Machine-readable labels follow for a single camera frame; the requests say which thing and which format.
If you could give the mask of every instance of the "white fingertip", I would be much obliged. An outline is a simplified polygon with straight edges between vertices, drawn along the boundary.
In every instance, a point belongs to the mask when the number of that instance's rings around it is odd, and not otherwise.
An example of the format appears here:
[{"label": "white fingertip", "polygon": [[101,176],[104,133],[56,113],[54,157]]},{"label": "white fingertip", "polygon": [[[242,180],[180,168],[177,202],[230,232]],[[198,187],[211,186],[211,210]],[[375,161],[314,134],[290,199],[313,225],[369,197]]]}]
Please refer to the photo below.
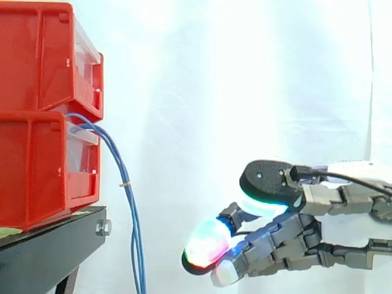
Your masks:
[{"label": "white fingertip", "polygon": [[237,270],[229,260],[223,260],[211,274],[211,280],[215,287],[226,287],[238,281]]}]

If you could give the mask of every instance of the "blue cable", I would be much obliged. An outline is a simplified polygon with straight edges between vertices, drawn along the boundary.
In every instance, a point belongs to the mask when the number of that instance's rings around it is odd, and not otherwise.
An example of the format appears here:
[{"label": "blue cable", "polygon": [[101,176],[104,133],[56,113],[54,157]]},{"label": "blue cable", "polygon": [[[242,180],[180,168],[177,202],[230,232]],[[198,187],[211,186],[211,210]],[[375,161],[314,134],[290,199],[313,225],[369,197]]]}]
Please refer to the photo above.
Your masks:
[{"label": "blue cable", "polygon": [[[80,127],[84,128],[84,129],[89,129],[89,128],[90,128],[89,125],[83,125],[83,124],[80,125]],[[125,167],[125,165],[124,165],[124,163],[123,163],[123,160],[121,159],[120,153],[119,153],[119,151],[118,151],[118,149],[117,149],[117,146],[115,145],[114,141],[111,139],[111,137],[109,136],[109,134],[108,134],[103,128],[101,128],[100,126],[95,126],[95,127],[96,127],[97,130],[98,130],[100,133],[102,133],[102,135],[104,135],[104,136],[108,139],[108,141],[111,143],[111,145],[112,145],[112,147],[113,147],[113,150],[114,150],[115,154],[117,155],[118,160],[122,163],[122,166]],[[125,169],[123,172],[126,173],[126,178],[129,179],[129,176],[127,175],[127,170]],[[132,202],[133,202],[134,207],[136,207],[136,204],[135,204],[135,202],[134,202],[133,194],[132,194]],[[137,233],[137,238],[138,238],[139,240],[141,240],[141,234],[140,234],[141,230],[140,230],[140,223],[139,223],[139,216],[138,216],[138,211],[137,211],[137,209],[135,210],[135,213],[136,213],[137,228],[138,228],[138,230],[137,230],[137,232],[138,232],[138,233]],[[136,236],[135,236],[135,230],[132,230],[132,242],[131,242],[132,268],[134,269],[134,280],[135,280],[135,283],[136,283],[137,288],[138,288],[137,279],[135,278],[135,272],[136,272],[136,270],[135,270],[135,260],[134,260],[134,256],[135,256],[135,254],[134,254],[135,238],[136,238]],[[139,260],[142,260],[142,261],[143,261],[143,262],[141,262],[141,263],[138,263],[139,272],[141,273],[141,274],[139,274],[139,276],[140,276],[140,277],[139,277],[139,280],[140,280],[140,284],[141,284],[141,288],[142,288],[142,293],[145,293],[145,290],[146,290],[146,286],[145,286],[145,285],[146,285],[146,282],[145,282],[145,266],[144,266],[144,256],[143,256],[143,248],[142,248],[142,243],[141,243],[141,241],[139,242],[139,246],[141,247],[141,250],[140,250],[139,248],[137,248],[137,249],[138,249],[138,251],[137,251],[137,252],[138,252],[138,261],[139,261]]]},{"label": "blue cable", "polygon": [[[84,129],[92,129],[94,130],[106,143],[108,146],[110,152],[112,153],[113,157],[115,158],[115,161],[117,163],[117,166],[120,170],[120,174],[122,177],[122,181],[124,184],[129,183],[129,174],[127,171],[127,168],[121,158],[121,155],[118,151],[117,146],[115,145],[113,139],[109,136],[109,134],[100,126],[94,125],[91,121],[89,121],[87,118],[84,116],[78,114],[78,113],[68,113],[66,114],[66,117],[76,117],[81,119],[85,124],[79,125],[80,127]],[[138,211],[134,199],[134,194],[132,192],[131,186],[125,185],[124,186],[128,203],[130,206],[130,210],[132,213],[132,222],[134,224],[134,228],[132,229],[132,237],[131,237],[131,259],[132,259],[132,269],[133,269],[133,274],[134,274],[134,281],[135,281],[135,287],[137,294],[145,294],[146,293],[146,279],[145,279],[145,263],[144,263],[144,255],[143,255],[143,245],[141,242],[141,230],[140,230],[140,223],[139,223],[139,216],[138,216]],[[135,259],[134,259],[134,247],[136,245],[137,248],[137,257],[138,257],[138,271],[139,271],[139,280],[140,280],[140,288],[139,284],[137,281],[137,274],[136,274],[136,266],[135,266]]]}]

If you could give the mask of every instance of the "wire tie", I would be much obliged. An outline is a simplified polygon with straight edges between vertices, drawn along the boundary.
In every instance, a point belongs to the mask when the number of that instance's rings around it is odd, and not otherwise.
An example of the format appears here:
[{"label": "wire tie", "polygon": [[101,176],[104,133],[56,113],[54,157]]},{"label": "wire tie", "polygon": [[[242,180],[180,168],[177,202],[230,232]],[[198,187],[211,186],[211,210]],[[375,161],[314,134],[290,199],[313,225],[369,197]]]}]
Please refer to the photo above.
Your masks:
[{"label": "wire tie", "polygon": [[130,186],[130,181],[126,182],[126,183],[122,183],[119,185],[120,187],[125,187],[125,186]]}]

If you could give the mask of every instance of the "black table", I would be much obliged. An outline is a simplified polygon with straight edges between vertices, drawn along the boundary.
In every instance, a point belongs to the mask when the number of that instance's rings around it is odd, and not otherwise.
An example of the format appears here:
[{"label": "black table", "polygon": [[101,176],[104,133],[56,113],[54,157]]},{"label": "black table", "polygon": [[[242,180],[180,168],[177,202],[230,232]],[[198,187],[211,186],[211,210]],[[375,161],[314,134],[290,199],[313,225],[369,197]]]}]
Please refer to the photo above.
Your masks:
[{"label": "black table", "polygon": [[64,221],[0,239],[0,294],[74,291],[79,265],[105,242],[106,207],[90,206]]}]

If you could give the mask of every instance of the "robotic hand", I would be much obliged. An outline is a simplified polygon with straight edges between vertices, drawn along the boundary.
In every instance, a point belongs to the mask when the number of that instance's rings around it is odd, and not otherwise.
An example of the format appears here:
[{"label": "robotic hand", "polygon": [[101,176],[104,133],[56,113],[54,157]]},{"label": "robotic hand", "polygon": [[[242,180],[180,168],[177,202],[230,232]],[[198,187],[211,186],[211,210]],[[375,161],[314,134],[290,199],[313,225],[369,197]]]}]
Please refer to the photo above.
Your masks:
[{"label": "robotic hand", "polygon": [[[345,173],[354,177],[334,172],[336,167],[350,167]],[[239,183],[249,199],[262,204],[264,213],[251,209],[252,205],[232,203],[194,232],[183,253],[183,266],[192,274],[212,271],[217,287],[245,275],[266,276],[314,265],[372,269],[374,254],[392,255],[392,240],[368,239],[364,247],[324,243],[321,222],[315,217],[365,214],[374,222],[392,222],[392,184],[381,179],[386,176],[371,162],[314,168],[251,162]],[[265,211],[278,216],[254,232],[238,233],[243,222],[254,221]],[[239,234],[245,239],[230,247],[230,239]]]}]

